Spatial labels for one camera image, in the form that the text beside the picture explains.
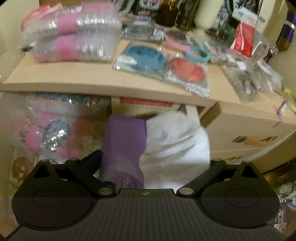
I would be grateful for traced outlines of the wooden drawer front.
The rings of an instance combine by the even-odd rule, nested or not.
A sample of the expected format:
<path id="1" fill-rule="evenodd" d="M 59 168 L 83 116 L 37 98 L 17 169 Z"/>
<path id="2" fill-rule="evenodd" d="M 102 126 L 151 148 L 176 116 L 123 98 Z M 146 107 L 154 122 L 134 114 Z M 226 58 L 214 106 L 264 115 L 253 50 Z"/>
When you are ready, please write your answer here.
<path id="1" fill-rule="evenodd" d="M 295 130 L 295 115 L 276 107 L 263 111 L 246 105 L 215 104 L 201 119 L 210 142 L 210 158 L 235 164 L 278 143 Z"/>

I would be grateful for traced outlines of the purple tissue pack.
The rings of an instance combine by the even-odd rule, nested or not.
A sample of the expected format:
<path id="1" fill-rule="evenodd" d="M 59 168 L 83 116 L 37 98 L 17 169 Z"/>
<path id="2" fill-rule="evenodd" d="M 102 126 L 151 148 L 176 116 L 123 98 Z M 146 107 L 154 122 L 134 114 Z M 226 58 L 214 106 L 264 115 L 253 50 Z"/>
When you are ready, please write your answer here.
<path id="1" fill-rule="evenodd" d="M 181 111 L 148 120 L 112 115 L 102 143 L 100 181 L 119 189 L 177 191 L 210 167 L 201 124 Z"/>

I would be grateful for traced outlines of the red disc in sleeve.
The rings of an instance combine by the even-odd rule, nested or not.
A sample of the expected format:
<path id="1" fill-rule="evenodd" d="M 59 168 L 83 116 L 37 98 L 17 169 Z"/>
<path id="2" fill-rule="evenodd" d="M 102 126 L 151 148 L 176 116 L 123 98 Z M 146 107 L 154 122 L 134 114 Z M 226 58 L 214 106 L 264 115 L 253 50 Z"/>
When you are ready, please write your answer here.
<path id="1" fill-rule="evenodd" d="M 180 55 L 170 57 L 165 68 L 163 81 L 184 87 L 187 91 L 203 98 L 210 97 L 207 77 L 208 66 L 192 62 Z"/>

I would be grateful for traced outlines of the blue disc in sleeve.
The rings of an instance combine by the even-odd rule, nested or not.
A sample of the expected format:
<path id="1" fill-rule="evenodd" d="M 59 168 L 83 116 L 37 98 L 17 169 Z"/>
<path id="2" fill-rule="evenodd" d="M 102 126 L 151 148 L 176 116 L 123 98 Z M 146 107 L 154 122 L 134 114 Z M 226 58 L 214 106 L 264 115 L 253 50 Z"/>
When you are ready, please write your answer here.
<path id="1" fill-rule="evenodd" d="M 130 41 L 116 58 L 113 69 L 161 80 L 169 54 L 161 47 Z"/>

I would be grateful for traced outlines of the pink bubble wrap package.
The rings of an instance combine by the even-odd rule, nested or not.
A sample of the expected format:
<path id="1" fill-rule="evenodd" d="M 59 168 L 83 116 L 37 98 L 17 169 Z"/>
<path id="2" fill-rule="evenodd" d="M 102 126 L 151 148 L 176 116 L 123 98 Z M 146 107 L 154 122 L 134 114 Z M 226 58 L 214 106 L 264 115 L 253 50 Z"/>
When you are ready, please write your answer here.
<path id="1" fill-rule="evenodd" d="M 30 52 L 37 62 L 110 62 L 114 57 L 121 36 L 121 32 L 62 35 L 36 41 Z"/>

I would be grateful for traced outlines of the red printed packet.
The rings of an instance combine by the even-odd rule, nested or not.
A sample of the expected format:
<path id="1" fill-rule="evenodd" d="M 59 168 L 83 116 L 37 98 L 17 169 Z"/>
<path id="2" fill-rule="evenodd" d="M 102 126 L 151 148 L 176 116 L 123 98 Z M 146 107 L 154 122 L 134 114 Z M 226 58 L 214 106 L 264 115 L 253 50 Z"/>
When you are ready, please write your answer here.
<path id="1" fill-rule="evenodd" d="M 237 35 L 230 49 L 239 51 L 247 57 L 251 57 L 255 28 L 246 23 L 239 23 L 236 31 Z"/>

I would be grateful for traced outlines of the wooden bow purple wrap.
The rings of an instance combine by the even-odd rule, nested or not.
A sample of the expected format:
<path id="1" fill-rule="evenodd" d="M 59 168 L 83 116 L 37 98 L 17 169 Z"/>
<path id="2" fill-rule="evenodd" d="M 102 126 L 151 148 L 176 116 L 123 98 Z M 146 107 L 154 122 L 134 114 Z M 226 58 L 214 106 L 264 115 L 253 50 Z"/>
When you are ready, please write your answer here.
<path id="1" fill-rule="evenodd" d="M 287 17 L 281 29 L 280 35 L 276 41 L 276 47 L 279 52 L 287 51 L 293 39 L 295 32 L 295 13 L 287 11 Z"/>

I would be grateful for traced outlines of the dark glass bottle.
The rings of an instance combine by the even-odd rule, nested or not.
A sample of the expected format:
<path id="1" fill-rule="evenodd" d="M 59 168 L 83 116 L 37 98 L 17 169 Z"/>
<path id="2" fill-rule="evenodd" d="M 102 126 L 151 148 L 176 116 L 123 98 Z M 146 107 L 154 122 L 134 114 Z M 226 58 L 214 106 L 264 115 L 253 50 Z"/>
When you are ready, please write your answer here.
<path id="1" fill-rule="evenodd" d="M 200 5 L 200 0 L 185 0 L 181 6 L 181 12 L 176 20 L 176 27 L 182 31 L 193 28 L 193 21 Z"/>

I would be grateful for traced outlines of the tall cream pillar candle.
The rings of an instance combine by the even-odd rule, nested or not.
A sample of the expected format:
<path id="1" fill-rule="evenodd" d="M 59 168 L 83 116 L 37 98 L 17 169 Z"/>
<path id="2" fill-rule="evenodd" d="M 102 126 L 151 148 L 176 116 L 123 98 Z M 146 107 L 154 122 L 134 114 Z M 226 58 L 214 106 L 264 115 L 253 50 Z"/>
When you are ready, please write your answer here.
<path id="1" fill-rule="evenodd" d="M 224 0 L 201 0 L 197 9 L 194 23 L 197 28 L 210 29 L 224 3 Z"/>

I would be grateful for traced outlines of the amber glass bottle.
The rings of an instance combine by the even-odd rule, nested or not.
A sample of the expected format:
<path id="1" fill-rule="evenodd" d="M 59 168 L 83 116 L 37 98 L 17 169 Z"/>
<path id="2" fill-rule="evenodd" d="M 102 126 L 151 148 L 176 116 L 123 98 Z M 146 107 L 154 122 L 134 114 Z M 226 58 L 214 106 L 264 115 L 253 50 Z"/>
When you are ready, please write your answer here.
<path id="1" fill-rule="evenodd" d="M 154 20 L 155 23 L 163 27 L 173 27 L 179 13 L 178 4 L 179 1 L 177 0 L 161 1 Z"/>

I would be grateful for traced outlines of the small anime character box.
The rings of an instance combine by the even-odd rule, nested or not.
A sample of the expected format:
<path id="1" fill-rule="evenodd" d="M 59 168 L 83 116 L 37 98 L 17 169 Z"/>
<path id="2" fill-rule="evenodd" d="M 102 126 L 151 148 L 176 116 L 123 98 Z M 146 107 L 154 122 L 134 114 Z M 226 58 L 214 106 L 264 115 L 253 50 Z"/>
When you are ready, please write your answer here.
<path id="1" fill-rule="evenodd" d="M 159 9 L 160 0 L 139 0 L 137 3 L 138 15 L 152 15 Z"/>

